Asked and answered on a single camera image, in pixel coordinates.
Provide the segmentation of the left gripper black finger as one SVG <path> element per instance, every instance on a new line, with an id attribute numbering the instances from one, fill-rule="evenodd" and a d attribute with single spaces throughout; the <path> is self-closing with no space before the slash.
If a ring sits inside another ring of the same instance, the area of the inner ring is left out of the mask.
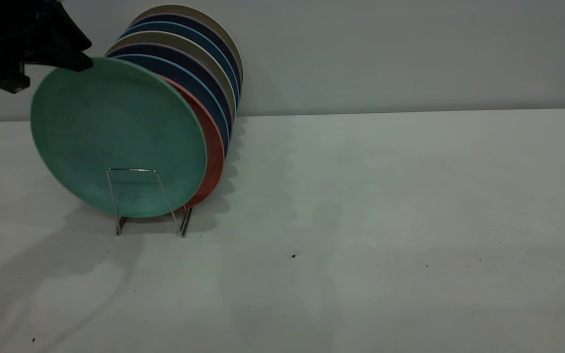
<path id="1" fill-rule="evenodd" d="M 84 51 L 92 47 L 92 42 L 72 20 L 61 2 L 56 2 L 56 28 L 76 49 Z"/>
<path id="2" fill-rule="evenodd" d="M 82 72 L 93 67 L 90 57 L 78 50 L 38 50 L 25 54 L 23 62 Z"/>

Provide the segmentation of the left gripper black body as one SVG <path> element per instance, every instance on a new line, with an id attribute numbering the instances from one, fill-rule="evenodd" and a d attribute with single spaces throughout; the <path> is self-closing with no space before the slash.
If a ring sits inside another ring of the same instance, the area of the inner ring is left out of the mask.
<path id="1" fill-rule="evenodd" d="M 0 49 L 66 53 L 67 46 L 47 34 L 61 10 L 60 0 L 0 0 Z"/>

